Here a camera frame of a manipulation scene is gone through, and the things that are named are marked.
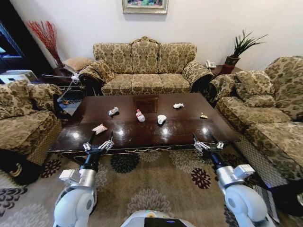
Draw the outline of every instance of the potted plant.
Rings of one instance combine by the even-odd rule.
[[[225,64],[223,65],[221,71],[219,74],[230,74],[235,68],[235,65],[237,62],[240,60],[239,56],[242,54],[244,51],[246,51],[248,48],[251,48],[254,45],[262,44],[264,42],[258,42],[258,40],[264,38],[267,35],[263,35],[258,38],[249,38],[249,36],[252,34],[250,32],[249,34],[245,34],[245,30],[242,31],[242,37],[241,36],[236,36],[235,40],[235,49],[234,52],[231,56],[226,57]]]

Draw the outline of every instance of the plastic water bottle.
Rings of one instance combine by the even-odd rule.
[[[144,122],[145,121],[145,117],[144,117],[144,115],[141,113],[141,111],[139,109],[137,109],[136,116],[138,118],[138,121],[140,121],[140,122]]]

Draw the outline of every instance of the crumpled paper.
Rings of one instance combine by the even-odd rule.
[[[158,116],[158,124],[163,124],[163,122],[166,120],[165,115],[159,115]]]
[[[180,107],[184,107],[184,104],[183,103],[179,103],[179,104],[176,103],[173,106],[174,106],[174,108],[178,109]]]

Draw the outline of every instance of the red decorative branch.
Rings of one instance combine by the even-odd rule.
[[[53,58],[55,58],[57,65],[62,68],[63,63],[58,55],[56,47],[57,30],[55,25],[49,21],[44,23],[41,21],[41,24],[36,21],[28,21],[27,26],[36,34],[36,36],[38,36]]]

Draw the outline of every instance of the telephone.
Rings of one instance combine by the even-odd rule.
[[[209,69],[214,69],[214,68],[216,68],[216,64],[215,64],[214,62],[210,62],[209,60],[207,60],[207,61],[205,62],[205,66],[206,66],[207,68],[209,68]]]

